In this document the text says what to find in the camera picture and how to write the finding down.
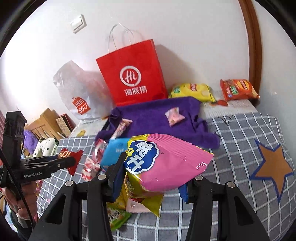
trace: purple cloth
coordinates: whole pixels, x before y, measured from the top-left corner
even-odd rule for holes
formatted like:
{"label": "purple cloth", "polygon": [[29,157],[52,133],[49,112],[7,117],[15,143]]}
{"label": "purple cloth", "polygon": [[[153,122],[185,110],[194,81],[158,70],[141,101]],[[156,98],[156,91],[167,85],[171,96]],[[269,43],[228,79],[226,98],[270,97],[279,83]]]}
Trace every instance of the purple cloth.
{"label": "purple cloth", "polygon": [[[201,102],[193,97],[161,99],[139,104],[116,107],[109,117],[109,130],[100,131],[97,136],[109,140],[122,118],[132,120],[133,123],[125,130],[121,137],[133,137],[143,134],[168,134],[196,146],[216,149],[220,146],[219,136],[207,132],[207,122],[198,118]],[[179,107],[185,120],[169,126],[165,112]]]}
{"label": "purple cloth", "polygon": [[24,148],[26,148],[30,154],[33,154],[37,146],[38,139],[33,134],[33,132],[28,130],[24,130],[24,135],[25,135]]}

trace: gray checkered tablecloth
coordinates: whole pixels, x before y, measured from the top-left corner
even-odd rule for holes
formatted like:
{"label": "gray checkered tablecloth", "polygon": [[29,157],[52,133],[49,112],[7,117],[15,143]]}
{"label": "gray checkered tablecloth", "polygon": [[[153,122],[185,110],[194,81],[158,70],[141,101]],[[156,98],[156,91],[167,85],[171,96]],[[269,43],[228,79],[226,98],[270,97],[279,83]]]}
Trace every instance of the gray checkered tablecloth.
{"label": "gray checkered tablecloth", "polygon": [[[278,120],[261,113],[249,113],[207,119],[207,122],[209,131],[216,132],[221,142],[219,149],[209,149],[215,156],[203,176],[215,183],[235,182],[262,221],[270,239],[280,239],[296,218],[295,174],[286,178],[280,204],[272,181],[249,179],[262,162],[255,140],[272,148],[282,144],[285,158],[295,171]],[[94,137],[63,139],[57,153],[63,147],[72,151],[83,149],[83,157],[74,177],[67,170],[59,170],[44,180],[38,198],[39,216],[65,181],[83,181],[80,172],[86,155],[90,155],[94,148]],[[192,204],[184,203],[177,189],[169,191],[164,195],[160,218],[151,213],[133,214],[124,226],[113,232],[114,240],[185,240],[191,212]],[[210,241],[217,239],[217,220],[218,204],[213,202]],[[83,239],[87,240],[86,201],[83,201],[82,221]]]}

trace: wooden headboard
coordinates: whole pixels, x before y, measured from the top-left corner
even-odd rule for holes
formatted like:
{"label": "wooden headboard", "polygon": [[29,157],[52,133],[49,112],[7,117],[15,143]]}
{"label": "wooden headboard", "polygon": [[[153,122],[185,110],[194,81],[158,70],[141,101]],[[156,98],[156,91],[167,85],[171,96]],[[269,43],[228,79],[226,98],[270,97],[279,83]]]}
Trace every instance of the wooden headboard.
{"label": "wooden headboard", "polygon": [[56,118],[58,118],[58,114],[47,108],[40,115],[40,118],[30,125],[26,125],[25,130],[33,132],[38,139],[52,137],[60,140],[62,136],[59,133],[62,133],[62,131],[56,122]]}

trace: paper bag handle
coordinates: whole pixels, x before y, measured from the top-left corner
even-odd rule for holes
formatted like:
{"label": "paper bag handle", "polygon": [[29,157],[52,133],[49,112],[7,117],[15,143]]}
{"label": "paper bag handle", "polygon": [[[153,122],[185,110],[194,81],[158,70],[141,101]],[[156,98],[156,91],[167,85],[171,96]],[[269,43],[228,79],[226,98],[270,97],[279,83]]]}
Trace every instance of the paper bag handle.
{"label": "paper bag handle", "polygon": [[[118,25],[120,25],[121,27],[123,27],[127,34],[128,34],[128,32],[130,32],[130,33],[132,34],[132,36],[133,36],[134,42],[136,43],[136,39],[135,39],[135,36],[133,35],[133,33],[132,33],[127,27],[125,27],[124,25],[122,25],[121,23],[117,23],[117,24],[115,24],[115,25],[112,27],[112,29],[111,29],[111,31],[110,31],[110,33],[109,33],[109,38],[108,38],[108,52],[109,52],[109,53],[110,53],[110,50],[109,50],[110,36],[112,37],[112,40],[113,40],[113,44],[114,44],[114,46],[115,46],[115,49],[117,49],[116,44],[115,44],[115,42],[114,42],[113,29],[115,29],[115,27],[118,26]],[[131,38],[129,37],[129,34],[128,34],[128,39],[129,39],[129,42],[130,42],[130,45],[131,45]]]}

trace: brown star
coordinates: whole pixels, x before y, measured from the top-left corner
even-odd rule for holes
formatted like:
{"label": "brown star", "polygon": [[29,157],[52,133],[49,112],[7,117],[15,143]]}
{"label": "brown star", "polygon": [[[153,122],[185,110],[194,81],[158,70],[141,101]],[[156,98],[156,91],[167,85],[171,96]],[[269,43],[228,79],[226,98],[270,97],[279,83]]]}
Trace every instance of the brown star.
{"label": "brown star", "polygon": [[283,147],[278,145],[270,149],[256,141],[263,162],[250,176],[250,179],[272,180],[278,197],[278,202],[285,187],[286,177],[293,175],[293,169],[285,159]]}

